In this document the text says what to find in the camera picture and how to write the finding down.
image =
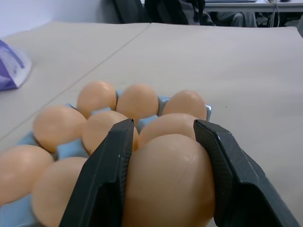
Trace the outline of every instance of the beige table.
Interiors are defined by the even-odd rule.
[[[104,25],[81,26],[88,34],[99,38],[103,35]],[[127,30],[120,25],[107,26]],[[146,83],[158,94],[167,96],[181,89],[196,90],[213,106],[211,121],[233,133],[240,146],[261,165],[303,225],[303,40],[297,30],[158,24],[130,27],[144,31],[138,32],[137,37],[106,61],[91,66],[77,80],[70,82],[73,74],[69,70],[75,71],[66,69],[61,74],[62,83],[69,81],[66,82],[69,86],[58,90],[54,86],[53,98],[47,96],[44,103],[41,101],[42,105],[32,105],[31,108],[39,110],[52,104],[75,104],[81,88],[98,79],[111,82],[117,89],[135,82]],[[71,42],[75,36],[66,34],[62,38],[65,51],[77,48],[78,44]],[[29,41],[16,35],[14,42],[26,46]],[[90,51],[97,44],[97,37],[87,42],[88,48],[83,50],[84,53],[90,56]],[[40,40],[37,45],[45,43]],[[81,62],[82,55],[83,52],[75,51],[73,58]],[[41,56],[43,61],[40,63],[45,71],[41,70],[39,80],[31,77],[24,93],[29,90],[34,93],[40,86],[52,64],[46,61],[49,56],[48,52]],[[3,97],[0,98],[0,106],[5,104]],[[18,103],[11,101],[10,109],[5,110],[12,114],[7,114],[7,120],[1,122],[2,127],[8,130],[1,132],[6,136],[2,136],[0,148],[12,146],[28,132],[35,116],[32,112],[22,124],[10,127],[21,117],[13,112],[24,109],[24,106],[13,105],[14,102]]]

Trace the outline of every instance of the white wall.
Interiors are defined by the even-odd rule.
[[[118,23],[112,0],[0,0],[0,37],[52,20]]]

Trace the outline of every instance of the egg carton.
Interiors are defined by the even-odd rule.
[[[121,96],[123,91],[116,91],[117,99]],[[169,101],[170,97],[167,96],[158,96],[159,108],[157,115],[140,119],[137,123],[137,130],[140,131],[143,129],[145,125],[147,125],[152,120],[156,119],[158,116],[162,115],[165,104]],[[77,110],[71,104],[66,104],[67,106]],[[209,105],[205,105],[207,110],[206,120],[210,121],[212,107]],[[100,111],[111,110],[109,107],[93,111],[91,115],[94,115]],[[40,146],[34,138],[32,132],[28,133],[21,140],[17,142],[17,145],[33,145]],[[85,157],[88,158],[89,154],[85,150],[82,140],[77,139],[72,142],[59,145],[57,147],[57,153],[53,154],[55,160],[64,159],[67,157]],[[12,203],[8,203],[0,207],[0,227],[42,227],[42,225],[38,222],[34,213],[31,209],[31,198],[32,195],[29,194],[17,201]]]

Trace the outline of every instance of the purple object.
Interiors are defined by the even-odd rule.
[[[19,88],[31,70],[31,60],[0,40],[0,91]]]

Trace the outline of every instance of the orange egg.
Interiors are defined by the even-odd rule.
[[[195,117],[186,113],[162,115],[142,129],[139,134],[138,147],[142,147],[156,137],[169,134],[181,134],[196,140],[194,131],[195,119]]]
[[[57,146],[81,137],[85,117],[67,106],[55,105],[41,111],[34,121],[33,133],[39,144],[55,153]]]
[[[110,84],[103,81],[93,81],[81,90],[77,110],[86,118],[89,118],[92,111],[106,107],[116,109],[116,90]]]
[[[123,227],[205,227],[214,209],[213,170],[198,142],[165,135],[131,156]]]
[[[205,101],[195,91],[180,91],[166,103],[162,114],[185,113],[206,120]]]
[[[32,209],[43,225],[59,226],[86,160],[83,157],[59,160],[52,164],[36,182],[33,189]]]
[[[114,124],[127,119],[123,114],[115,111],[101,111],[88,118],[82,133],[85,149],[92,154],[105,139]],[[133,151],[138,147],[138,131],[134,128]]]
[[[156,92],[147,85],[134,84],[122,93],[116,110],[128,118],[133,118],[136,125],[139,119],[156,115],[158,108]]]
[[[21,145],[0,153],[0,206],[30,194],[34,183],[53,163],[44,149]]]

